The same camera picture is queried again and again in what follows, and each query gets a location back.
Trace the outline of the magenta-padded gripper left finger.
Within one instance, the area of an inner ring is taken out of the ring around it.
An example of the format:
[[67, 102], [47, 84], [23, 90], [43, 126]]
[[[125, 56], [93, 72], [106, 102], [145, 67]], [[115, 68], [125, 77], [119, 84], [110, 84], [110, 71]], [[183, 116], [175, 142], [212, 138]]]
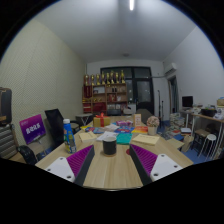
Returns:
[[94, 155], [94, 146], [90, 145], [67, 158], [57, 158], [46, 171], [82, 186]]

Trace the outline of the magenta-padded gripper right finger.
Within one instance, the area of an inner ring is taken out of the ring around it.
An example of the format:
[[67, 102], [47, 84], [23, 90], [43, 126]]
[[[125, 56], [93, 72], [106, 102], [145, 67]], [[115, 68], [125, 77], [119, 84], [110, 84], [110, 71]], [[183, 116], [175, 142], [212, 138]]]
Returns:
[[150, 184], [182, 169], [166, 154], [156, 155], [134, 144], [130, 145], [129, 153], [143, 185]]

